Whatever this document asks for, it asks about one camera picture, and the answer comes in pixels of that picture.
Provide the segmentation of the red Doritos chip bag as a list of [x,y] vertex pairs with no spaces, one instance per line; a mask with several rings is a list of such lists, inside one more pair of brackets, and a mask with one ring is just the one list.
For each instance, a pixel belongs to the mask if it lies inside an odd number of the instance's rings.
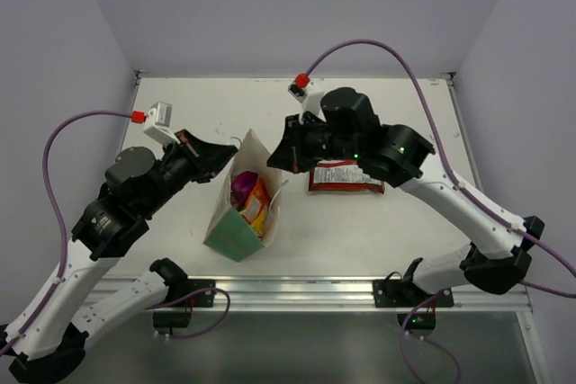
[[309,171],[309,192],[374,192],[384,195],[382,181],[365,174],[356,161],[325,161]]

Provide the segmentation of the purple candy bag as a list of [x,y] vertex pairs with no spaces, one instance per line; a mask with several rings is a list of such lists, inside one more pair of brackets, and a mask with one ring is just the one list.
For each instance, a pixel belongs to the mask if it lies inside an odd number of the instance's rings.
[[244,171],[231,180],[230,204],[235,208],[242,208],[257,183],[258,174]]

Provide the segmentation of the orange fruit candy bag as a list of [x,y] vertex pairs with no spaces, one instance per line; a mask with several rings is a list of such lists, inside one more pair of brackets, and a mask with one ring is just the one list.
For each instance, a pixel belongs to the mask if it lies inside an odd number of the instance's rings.
[[271,196],[266,188],[266,182],[258,176],[254,188],[239,211],[239,215],[248,223],[258,238],[264,236],[270,203]]

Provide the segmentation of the green paper gift bag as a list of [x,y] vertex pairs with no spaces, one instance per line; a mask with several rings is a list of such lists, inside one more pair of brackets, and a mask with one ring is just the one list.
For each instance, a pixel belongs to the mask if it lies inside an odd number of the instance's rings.
[[[270,152],[251,129],[240,140],[238,153],[225,174],[224,183],[206,231],[203,243],[234,262],[240,262],[257,251],[270,246],[276,238],[280,221],[282,190],[287,184],[278,169],[266,165]],[[248,223],[239,215],[241,208],[230,204],[231,180],[244,171],[252,171],[265,180],[271,196],[269,213],[265,220],[265,233],[258,238]]]

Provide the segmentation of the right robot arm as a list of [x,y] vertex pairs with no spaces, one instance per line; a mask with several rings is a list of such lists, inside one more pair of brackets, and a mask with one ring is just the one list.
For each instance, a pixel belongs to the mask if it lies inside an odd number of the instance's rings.
[[369,98],[351,87],[328,93],[290,84],[301,112],[286,117],[267,164],[294,174],[323,161],[354,161],[369,177],[423,201],[470,243],[433,258],[417,258],[402,277],[405,288],[433,295],[471,284],[501,295],[521,283],[532,262],[529,238],[544,223],[504,210],[442,164],[438,147],[414,129],[379,121]]

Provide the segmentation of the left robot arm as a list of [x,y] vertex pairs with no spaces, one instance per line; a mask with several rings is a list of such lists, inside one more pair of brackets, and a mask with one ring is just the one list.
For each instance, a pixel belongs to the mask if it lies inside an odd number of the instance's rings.
[[1,346],[20,383],[58,383],[84,360],[101,336],[141,310],[187,307],[188,276],[168,258],[157,259],[131,285],[87,308],[94,286],[143,237],[149,222],[189,183],[208,183],[235,156],[233,145],[202,141],[185,129],[156,158],[128,147],[105,172],[96,200],[86,206],[58,266],[27,309],[1,328]]

